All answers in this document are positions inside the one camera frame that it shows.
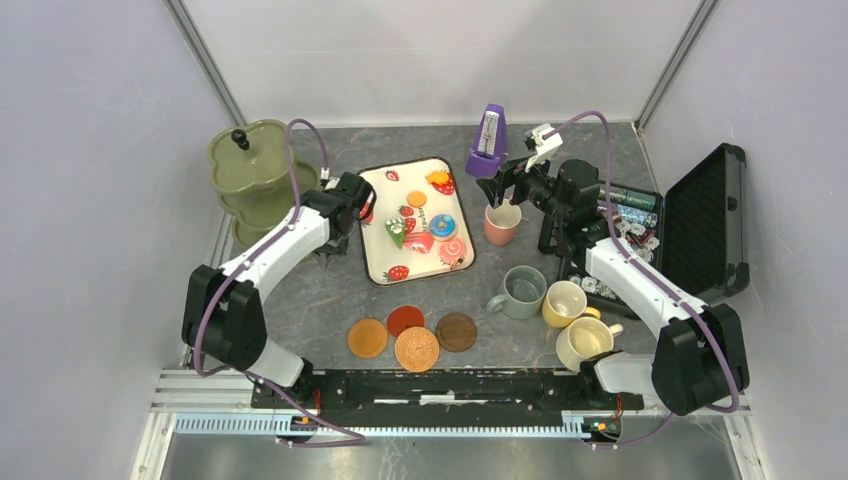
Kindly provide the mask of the green white cake slice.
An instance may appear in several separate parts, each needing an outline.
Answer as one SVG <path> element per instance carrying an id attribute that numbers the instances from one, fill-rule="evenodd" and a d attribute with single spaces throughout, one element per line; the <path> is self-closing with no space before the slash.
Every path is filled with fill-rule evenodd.
<path id="1" fill-rule="evenodd" d="M 392 218 L 386 221 L 385 229 L 393 244 L 401 249 L 406 238 L 406 222 L 402 217 Z"/>

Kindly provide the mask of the blue frosted donut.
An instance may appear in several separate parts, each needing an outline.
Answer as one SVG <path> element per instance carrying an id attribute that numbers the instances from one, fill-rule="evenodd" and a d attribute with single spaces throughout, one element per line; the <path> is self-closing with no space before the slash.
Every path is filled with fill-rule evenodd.
<path id="1" fill-rule="evenodd" d="M 455 219 L 447 213 L 433 216 L 429 223 L 429 232 L 436 241 L 449 241 L 457 235 L 457 231 Z"/>

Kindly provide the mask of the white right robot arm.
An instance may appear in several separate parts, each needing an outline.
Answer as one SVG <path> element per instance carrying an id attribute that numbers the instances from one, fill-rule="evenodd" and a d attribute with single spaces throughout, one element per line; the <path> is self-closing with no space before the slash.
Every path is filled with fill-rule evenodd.
<path id="1" fill-rule="evenodd" d="M 677 416 L 739 408 L 750 383 L 739 315 L 687 293 L 630 247 L 614 224 L 613 204 L 598 210 L 598 196 L 612 188 L 596 167 L 572 159 L 550 176 L 520 158 L 476 183 L 492 207 L 529 202 L 541 211 L 557 256 L 608 285 L 656 339 L 651 355 L 610 351 L 579 361 L 577 392 L 585 405 L 602 408 L 629 393 L 653 396 Z"/>

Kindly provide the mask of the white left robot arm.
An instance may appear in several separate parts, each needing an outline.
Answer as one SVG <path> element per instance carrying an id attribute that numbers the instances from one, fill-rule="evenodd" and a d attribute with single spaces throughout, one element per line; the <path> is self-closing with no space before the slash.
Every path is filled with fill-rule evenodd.
<path id="1" fill-rule="evenodd" d="M 221 267 L 198 266 L 190 275 L 182 341 L 200 357 L 256 374 L 276 384 L 290 407 L 314 394 L 311 365 L 268 336 L 263 303 L 309 257 L 344 255 L 354 227 L 376 205 L 374 187 L 345 172 L 323 190 L 310 189 L 259 242 Z"/>

